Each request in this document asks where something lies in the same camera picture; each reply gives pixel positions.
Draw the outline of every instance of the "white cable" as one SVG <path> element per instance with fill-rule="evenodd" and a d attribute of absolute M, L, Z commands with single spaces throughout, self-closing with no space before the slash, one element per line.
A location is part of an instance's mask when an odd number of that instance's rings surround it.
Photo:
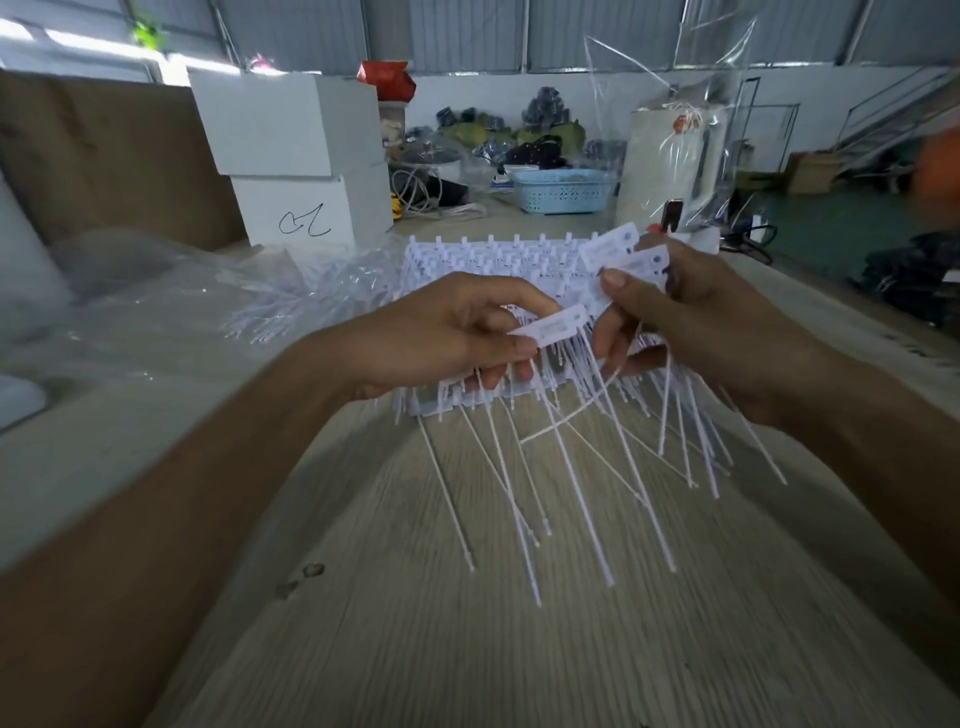
<path fill-rule="evenodd" d="M 684 449 L 684 470 L 686 471 L 686 487 L 693 487 L 693 478 L 690 477 L 690 456 L 686 451 L 686 433 L 684 432 L 684 409 L 680 404 L 680 391 L 674 395 L 677 399 L 677 419 L 680 420 L 680 444 Z"/>
<path fill-rule="evenodd" d="M 608 418 L 610 418 L 611 420 L 613 419 L 613 418 L 610 416 L 610 413 L 607 412 L 607 410 L 605 410 L 602 406 L 600 406 L 600 405 L 598 404 L 597 407 L 599 408 L 599 410 L 600 410 L 601 412 L 603 412 L 604 415 L 606 415 L 606 416 L 607 416 Z M 634 435 L 634 433 L 631 432 L 631 431 L 630 431 L 629 429 L 627 429 L 626 427 L 623 428 L 623 432 L 624 432 L 624 434 L 625 434 L 627 437 L 629 437 L 631 440 L 635 441 L 635 442 L 636 442 L 638 445 L 640 445 L 643 449 L 645 449 L 645 450 L 646 450 L 647 452 L 649 452 L 651 455 L 653 455 L 654 457 L 656 457 L 661 463 L 663 463 L 663 465 L 665 465 L 665 466 L 666 466 L 667 468 L 669 468 L 671 471 L 673 471 L 674 473 L 676 473 L 677 475 L 679 475 L 682 480 L 686 481 L 686 478 L 684 477 L 683 472 L 682 472 L 679 468 L 677 468 L 676 466 L 674 466 L 669 460 L 667 460 L 665 457 L 660 457 L 659 455 L 657 455 L 657 451 L 656 451 L 656 450 L 654 450 L 654 449 L 651 448 L 649 445 L 647 445 L 645 442 L 643 442 L 642 440 L 640 440 L 640 438 L 638 438 L 636 435 Z M 697 485 L 697 481 L 696 481 L 696 480 L 693 481 L 693 485 L 694 485 L 694 487 L 697 487 L 697 488 L 700 487 L 699 485 Z"/>
<path fill-rule="evenodd" d="M 526 443 L 529 443 L 531 440 L 536 440 L 538 437 L 540 437 L 540 436 L 543 435 L 543 434 L 546 434 L 546 433 L 549 432 L 551 429 L 555 429 L 556 427 L 559 427 L 560 425 L 565 424 L 567 421 L 569 421 L 569 420 L 571 420 L 572 418 L 574 418 L 574 417 L 576 417 L 577 415 L 579 415 L 581 412 L 583 412 L 585 409 L 587 409 L 589 406 L 591 406 L 594 402 L 596 402 L 596 401 L 599 400 L 601 397 L 603 397 L 603 395 L 607 392 L 607 387 L 609 387 L 609 386 L 610 386 L 610 383 L 611 383 L 614 379 L 616 379 L 616 376 L 617 376 L 618 374 L 620 374 L 620 368 L 619 368 L 619 367 L 618 367 L 617 370 L 611 375 L 611 377 L 610 377 L 609 379 L 607 379 L 606 382 L 604 382 L 603 387 L 602 387 L 595 395 L 593 395 L 589 400 L 585 401 L 583 404 L 581 404 L 579 407 L 577 407 L 575 410 L 573 410 L 570 414 L 564 415 L 564 418 L 563 418 L 562 420 L 560 420 L 559 422 L 557 422 L 555 425 L 551 425 L 551 426 L 549 426 L 549 427 L 545 427 L 545 428 L 542 429 L 542 430 L 538 430 L 537 432 L 534 432 L 532 435 L 527 435 L 527 436 L 524 437 L 522 440 L 520 440 L 520 443 L 526 444 Z"/>
<path fill-rule="evenodd" d="M 697 435 L 700 437 L 700 443 L 704 446 L 704 465 L 707 467 L 707 478 L 710 481 L 710 492 L 713 494 L 713 498 L 717 499 L 720 497 L 720 491 L 717 490 L 717 479 L 716 475 L 713 474 L 713 466 L 711 465 L 712 459 L 710 458 L 708 442 L 707 442 L 707 429 L 704 427 L 704 424 L 700 422 L 700 411 L 697 409 L 697 398 L 693 394 L 693 385 L 690 384 L 691 377 L 686 377 L 686 392 L 690 395 L 690 408 L 693 410 L 693 423 L 697 427 Z"/>
<path fill-rule="evenodd" d="M 623 483 L 623 487 L 626 488 L 628 491 L 630 491 L 630 495 L 633 496 L 634 498 L 636 498 L 637 502 L 639 502 L 640 505 L 644 505 L 644 503 L 643 503 L 643 496 L 642 496 L 640 493 L 638 493 L 636 490 L 634 490 L 634 486 L 632 486 L 630 483 L 627 482 L 627 478 L 625 478 L 623 475 L 620 474 L 620 471 L 619 471 L 617 468 L 615 468 L 615 467 L 610 463 L 610 461 L 609 461 L 607 458 L 605 458 L 605 457 L 600 453 L 600 450 L 598 450 L 598 449 L 595 448 L 593 445 L 591 445 L 590 442 L 588 441 L 588 439 L 587 439 L 586 437 L 584 437 L 584 436 L 580 433 L 580 430 L 577 429 L 576 427 L 574 427 L 572 423 L 566 423 L 566 426 L 569 427 L 570 429 L 572 429 L 572 430 L 573 430 L 573 434 L 575 434 L 577 437 L 579 437 L 579 438 L 583 441 L 584 445 L 586 445 L 588 448 L 590 448 L 590 451 L 592 451 L 594 455 L 596 455 L 597 457 L 600 458 L 601 461 L 603 461 L 603 464 L 606 465 L 607 468 L 610 469 L 610 472 L 611 472 L 611 473 L 613 473 L 614 475 L 616 475 L 616 479 L 619 480 L 621 483 Z"/>
<path fill-rule="evenodd" d="M 783 472 L 780 470 L 780 468 L 777 467 L 777 463 L 774 462 L 774 459 L 770 456 L 770 453 L 767 451 L 767 448 L 765 448 L 763 446 L 763 443 L 760 442 L 759 436 L 757 436 L 756 432 L 754 432 L 753 427 L 750 425 L 750 420 L 748 420 L 746 416 L 743 414 L 743 412 L 740 411 L 740 408 L 733 403 L 733 399 L 730 396 L 730 393 L 723 387 L 723 385 L 720 386 L 720 391 L 723 393 L 723 396 L 726 398 L 727 404 L 729 404 L 731 409 L 740 416 L 740 419 L 743 421 L 743 424 L 747 428 L 747 431 L 750 433 L 750 436 L 754 438 L 754 442 L 756 443 L 756 446 L 760 449 L 760 452 L 763 453 L 763 457 L 767 459 L 767 463 L 770 464 L 771 470 L 773 470 L 773 472 L 777 475 L 777 477 L 780 479 L 780 482 L 783 483 L 783 485 L 786 485 L 786 478 L 783 476 Z"/>
<path fill-rule="evenodd" d="M 727 444 L 724 443 L 723 438 L 720 437 L 720 430 L 717 429 L 717 425 L 713 423 L 713 420 L 709 417 L 705 417 L 704 420 L 709 425 L 710 431 L 713 433 L 713 438 L 720 444 L 720 449 L 723 451 L 723 455 L 727 458 L 727 464 L 733 465 L 733 456 L 730 455 L 730 451 L 727 449 Z"/>
<path fill-rule="evenodd" d="M 500 460 L 500 468 L 503 470 L 503 481 L 507 489 L 507 496 L 510 498 L 510 504 L 514 507 L 514 522 L 516 523 L 516 534 L 520 539 L 520 546 L 523 548 L 523 560 L 527 563 L 527 575 L 530 577 L 530 588 L 534 591 L 534 601 L 537 606 L 543 606 L 540 602 L 540 587 L 537 585 L 537 575 L 534 573 L 534 564 L 530 559 L 530 547 L 523 536 L 523 527 L 520 525 L 520 509 L 516 505 L 514 498 L 514 488 L 510 483 L 510 475 L 507 473 L 507 460 L 503 456 L 503 450 L 500 448 L 500 438 L 496 436 L 496 425 L 493 423 L 493 408 L 490 406 L 490 398 L 484 395 L 484 408 L 487 410 L 487 419 L 490 420 L 490 432 L 493 433 L 493 445 L 496 447 L 496 456 Z"/>
<path fill-rule="evenodd" d="M 587 333 L 582 328 L 580 329 L 580 337 L 587 347 L 587 358 L 590 360 L 590 364 L 593 367 L 593 375 L 597 377 L 597 381 L 603 383 L 603 375 L 600 374 L 600 367 L 597 366 L 596 357 L 594 357 L 590 352 L 590 342 L 587 339 Z M 636 462 L 634 461 L 634 454 L 630 450 L 630 446 L 627 445 L 627 437 L 623 434 L 623 427 L 620 426 L 620 420 L 616 416 L 616 410 L 613 409 L 613 400 L 611 399 L 610 392 L 607 391 L 606 386 L 604 387 L 603 392 L 606 396 L 607 406 L 610 408 L 610 414 L 613 417 L 613 424 L 616 425 L 616 434 L 619 435 L 620 444 L 623 446 L 623 451 L 627 454 L 627 462 L 630 464 L 630 471 L 634 476 L 636 485 L 639 486 L 640 494 L 643 496 L 644 505 L 647 507 L 647 513 L 650 514 L 650 521 L 654 526 L 654 531 L 657 533 L 657 540 L 660 541 L 660 548 L 663 550 L 663 557 L 666 559 L 666 565 L 671 571 L 676 571 L 677 565 L 673 560 L 673 552 L 670 550 L 670 546 L 666 542 L 666 537 L 663 535 L 663 530 L 660 528 L 660 520 L 657 518 L 657 512 L 654 510 L 654 503 L 650 499 L 650 494 L 647 493 L 647 487 L 643 484 L 643 479 L 640 477 L 640 471 L 637 469 Z"/>
<path fill-rule="evenodd" d="M 511 497 L 510 491 L 507 490 L 507 484 L 504 482 L 503 478 L 500 477 L 500 471 L 493 464 L 493 458 L 491 458 L 490 454 L 487 452 L 487 448 L 480 439 L 480 433 L 477 432 L 476 427 L 473 426 L 473 422 L 470 421 L 470 415 L 467 414 L 467 410 L 464 409 L 463 405 L 460 406 L 460 411 L 464 413 L 464 419 L 467 420 L 467 425 L 469 425 L 470 432 L 473 433 L 473 437 L 476 438 L 477 445 L 480 446 L 480 451 L 483 452 L 483 456 L 487 459 L 487 463 L 490 465 L 493 475 L 496 477 L 496 482 L 500 484 L 500 487 L 503 489 L 503 492 L 506 494 L 507 498 Z M 520 520 L 523 521 L 523 527 L 527 529 L 527 534 L 534 542 L 534 546 L 540 548 L 540 541 L 537 540 L 537 534 L 534 532 L 534 529 L 530 527 L 530 523 L 523 518 L 522 512 L 520 513 Z"/>
<path fill-rule="evenodd" d="M 584 499 L 584 493 L 580 489 L 580 482 L 577 480 L 577 474 L 573 471 L 573 464 L 570 463 L 570 456 L 566 453 L 566 446 L 564 445 L 564 438 L 560 434 L 560 430 L 557 429 L 557 424 L 554 422 L 553 410 L 550 409 L 550 402 L 546 398 L 546 389 L 543 387 L 543 380 L 540 378 L 540 372 L 537 371 L 537 365 L 530 360 L 530 366 L 534 370 L 534 386 L 536 386 L 543 393 L 543 406 L 546 407 L 547 417 L 550 418 L 550 425 L 553 428 L 554 434 L 557 436 L 557 444 L 560 446 L 560 452 L 564 457 L 564 462 L 566 463 L 566 471 L 570 474 L 570 481 L 573 483 L 573 490 L 577 494 L 577 500 L 580 503 L 580 510 L 584 514 L 584 520 L 587 522 L 587 531 L 589 531 L 590 538 L 593 540 L 593 549 L 596 551 L 597 559 L 600 561 L 600 569 L 603 571 L 604 579 L 607 581 L 607 586 L 613 586 L 613 574 L 610 571 L 610 564 L 607 563 L 607 556 L 604 555 L 603 547 L 600 545 L 600 538 L 597 536 L 596 528 L 593 527 L 593 519 L 590 517 L 589 508 L 587 508 L 587 501 Z"/>
<path fill-rule="evenodd" d="M 507 406 L 507 402 L 500 400 L 500 403 L 503 404 L 503 408 L 507 410 L 507 419 L 510 421 L 510 430 L 514 433 L 514 439 L 516 439 L 516 449 L 519 450 L 520 453 L 520 462 L 523 463 L 523 471 L 527 473 L 527 480 L 530 482 L 530 490 L 534 493 L 534 501 L 537 502 L 537 510 L 540 511 L 540 519 L 543 521 L 543 529 L 546 531 L 547 536 L 553 536 L 553 531 L 550 530 L 550 519 L 546 517 L 546 510 L 543 508 L 543 503 L 540 502 L 540 493 L 537 492 L 537 486 L 534 484 L 534 477 L 530 474 L 530 466 L 527 464 L 527 456 L 523 454 L 523 446 L 520 444 L 520 436 L 516 432 L 514 414 L 510 411 L 510 407 Z"/>
<path fill-rule="evenodd" d="M 433 460 L 433 467 L 437 469 L 437 477 L 440 479 L 440 487 L 444 491 L 444 498 L 446 499 L 446 506 L 450 509 L 450 518 L 453 519 L 453 525 L 457 529 L 457 536 L 460 537 L 460 546 L 464 549 L 464 558 L 467 560 L 467 566 L 470 567 L 470 571 L 473 572 L 476 567 L 473 565 L 473 554 L 470 553 L 470 547 L 467 546 L 467 537 L 464 536 L 464 528 L 460 525 L 460 519 L 457 517 L 457 510 L 453 507 L 453 498 L 450 497 L 450 491 L 446 487 L 446 480 L 444 479 L 444 474 L 440 470 L 440 461 L 437 460 L 437 453 L 433 450 L 433 443 L 430 442 L 430 437 L 426 434 L 426 427 L 423 426 L 423 418 L 417 417 L 417 423 L 420 425 L 420 432 L 423 433 L 423 441 L 426 443 L 426 448 L 430 451 L 430 459 Z"/>
<path fill-rule="evenodd" d="M 660 444 L 657 447 L 657 453 L 660 457 L 663 457 L 663 444 L 666 442 L 666 420 L 670 403 L 670 365 L 672 362 L 673 357 L 668 349 L 666 351 L 666 383 L 663 385 L 663 409 L 660 411 Z"/>
<path fill-rule="evenodd" d="M 662 423 L 662 422 L 663 422 L 663 420 L 662 420 L 662 418 L 660 417 L 660 415 L 658 415 L 656 412 L 651 412 L 651 415 L 653 416 L 653 418 L 654 418 L 657 422 L 659 422 L 659 423 Z M 680 437 L 680 431 L 679 431 L 676 427 L 674 427 L 673 425 L 671 425 L 669 422 L 667 422 L 666 428 L 667 428 L 668 430 L 670 430 L 670 432 L 672 432 L 673 434 L 677 435 L 677 437 Z M 694 452 L 696 452 L 696 453 L 698 453 L 698 454 L 701 454 L 701 455 L 704 454 L 704 452 L 697 446 L 696 443 L 690 442 L 690 443 L 687 443 L 687 444 L 693 449 Z M 723 465 L 721 465 L 720 462 L 719 462 L 718 460 L 716 460 L 715 458 L 714 458 L 714 460 L 713 460 L 713 468 L 714 468 L 715 470 L 720 471 L 720 472 L 721 472 L 722 474 L 724 474 L 724 475 L 727 475 L 727 476 L 730 475 L 730 471 L 727 470 L 726 468 L 724 468 Z"/>
<path fill-rule="evenodd" d="M 457 205 L 446 209 L 441 208 L 440 200 L 444 195 L 444 178 L 441 177 L 440 170 L 437 167 L 431 164 L 409 164 L 398 161 L 392 161 L 391 164 L 398 168 L 390 176 L 390 187 L 400 200 L 403 214 L 427 217 L 433 220 L 463 216 L 470 213 L 475 213 L 476 217 L 487 216 L 487 209 L 477 203 L 467 203 L 466 205 Z M 436 197 L 430 197 L 426 182 L 417 176 L 418 171 L 427 174 L 432 173 L 433 177 L 436 178 L 438 185 Z M 407 177 L 403 186 L 397 183 L 396 176 L 399 174 L 404 174 Z M 422 199 L 415 202 L 419 195 L 422 195 Z"/>

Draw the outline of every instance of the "red bag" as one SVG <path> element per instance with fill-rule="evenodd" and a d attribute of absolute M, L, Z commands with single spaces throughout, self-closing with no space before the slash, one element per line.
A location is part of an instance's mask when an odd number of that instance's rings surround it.
<path fill-rule="evenodd" d="M 407 61 L 361 61 L 357 81 L 376 86 L 377 101 L 409 104 L 417 85 L 407 73 Z"/>

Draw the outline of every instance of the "right hand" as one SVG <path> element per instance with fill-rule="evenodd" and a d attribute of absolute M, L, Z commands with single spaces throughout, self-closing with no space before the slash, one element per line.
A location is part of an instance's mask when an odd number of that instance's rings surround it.
<path fill-rule="evenodd" d="M 662 244 L 670 252 L 669 295 L 622 271 L 601 274 L 613 300 L 593 328 L 593 352 L 607 360 L 604 375 L 617 367 L 634 376 L 664 366 L 663 346 L 627 357 L 642 322 L 720 401 L 729 404 L 722 387 L 751 421 L 783 428 L 793 406 L 833 375 L 842 354 L 787 318 L 718 256 L 662 235 L 645 235 L 637 248 Z"/>

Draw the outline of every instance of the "metal staircase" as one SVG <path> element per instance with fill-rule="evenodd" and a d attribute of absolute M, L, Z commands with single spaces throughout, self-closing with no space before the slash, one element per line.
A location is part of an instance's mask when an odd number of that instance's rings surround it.
<path fill-rule="evenodd" d="M 862 166 L 960 106 L 960 71 L 949 68 L 916 81 L 925 72 L 929 68 L 918 68 L 847 111 L 833 147 L 843 159 L 841 172 Z"/>

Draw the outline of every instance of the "white cardboard box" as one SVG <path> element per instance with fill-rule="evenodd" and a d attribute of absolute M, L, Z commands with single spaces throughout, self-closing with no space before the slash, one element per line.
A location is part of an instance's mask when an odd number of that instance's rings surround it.
<path fill-rule="evenodd" d="M 387 164 L 332 179 L 233 177 L 253 245 L 310 249 L 378 247 L 394 223 Z"/>
<path fill-rule="evenodd" d="M 336 177 L 384 160 L 371 85 L 203 71 L 190 72 L 190 85 L 222 175 Z"/>

